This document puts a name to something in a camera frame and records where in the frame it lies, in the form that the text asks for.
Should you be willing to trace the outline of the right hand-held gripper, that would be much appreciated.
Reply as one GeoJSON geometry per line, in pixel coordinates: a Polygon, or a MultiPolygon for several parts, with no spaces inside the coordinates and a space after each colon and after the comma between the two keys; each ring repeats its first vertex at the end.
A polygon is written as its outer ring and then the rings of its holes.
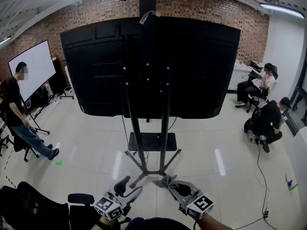
{"type": "Polygon", "coordinates": [[[214,206],[213,199],[191,182],[177,181],[167,188],[172,197],[179,202],[179,210],[194,219],[202,219],[214,206]]]}

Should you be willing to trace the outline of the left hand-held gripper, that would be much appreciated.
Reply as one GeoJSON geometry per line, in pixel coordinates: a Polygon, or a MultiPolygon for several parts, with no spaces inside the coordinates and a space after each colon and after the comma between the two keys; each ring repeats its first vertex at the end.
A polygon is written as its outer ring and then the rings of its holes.
{"type": "Polygon", "coordinates": [[[133,203],[142,193],[143,187],[134,188],[130,193],[125,194],[126,185],[130,176],[124,177],[114,185],[114,189],[109,189],[103,196],[94,203],[95,210],[108,220],[115,220],[125,217],[128,214],[128,204],[133,203]]]}

